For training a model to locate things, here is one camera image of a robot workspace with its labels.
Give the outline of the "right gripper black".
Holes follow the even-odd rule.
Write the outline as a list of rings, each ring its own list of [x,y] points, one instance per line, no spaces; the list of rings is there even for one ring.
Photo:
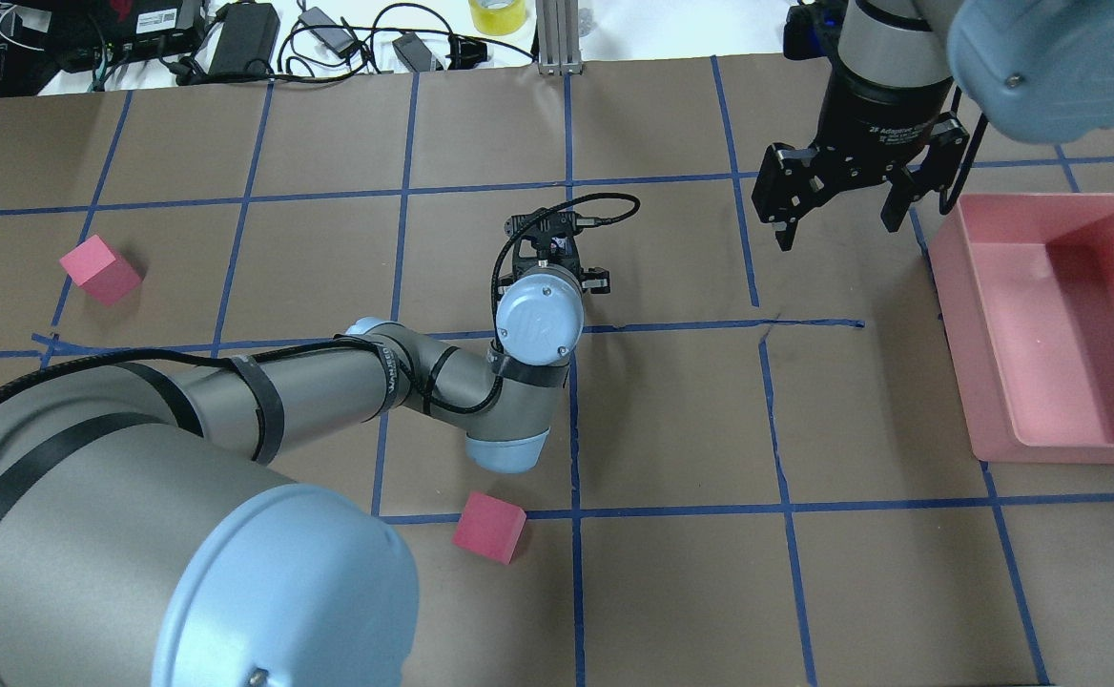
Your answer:
[[[753,208],[774,227],[780,251],[793,248],[798,223],[823,207],[828,192],[890,183],[880,218],[897,232],[916,200],[948,190],[970,143],[945,109],[951,86],[950,78],[903,88],[829,75],[813,143],[770,145],[754,183]]]

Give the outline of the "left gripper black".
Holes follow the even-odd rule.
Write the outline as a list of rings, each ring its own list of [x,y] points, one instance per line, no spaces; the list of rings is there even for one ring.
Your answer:
[[[600,295],[612,291],[610,272],[605,268],[584,268],[576,236],[583,230],[607,225],[610,220],[588,218],[575,212],[558,212],[522,233],[510,253],[510,269],[505,275],[505,289],[522,277],[527,269],[538,268],[541,261],[547,266],[560,266],[582,283],[584,293]]]

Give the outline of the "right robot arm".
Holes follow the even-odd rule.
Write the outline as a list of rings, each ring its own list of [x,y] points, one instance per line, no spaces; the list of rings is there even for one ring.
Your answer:
[[[807,214],[879,184],[887,230],[929,193],[949,214],[990,129],[1029,145],[1114,129],[1114,1],[800,1],[782,49],[829,63],[813,143],[770,145],[754,181],[782,251]]]

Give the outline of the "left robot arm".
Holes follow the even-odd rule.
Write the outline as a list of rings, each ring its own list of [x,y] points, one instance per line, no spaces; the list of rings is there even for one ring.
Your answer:
[[[507,223],[487,355],[399,323],[260,355],[126,349],[0,387],[0,686],[399,686],[419,617],[400,534],[280,453],[409,408],[475,464],[538,464],[607,285],[563,204]]]

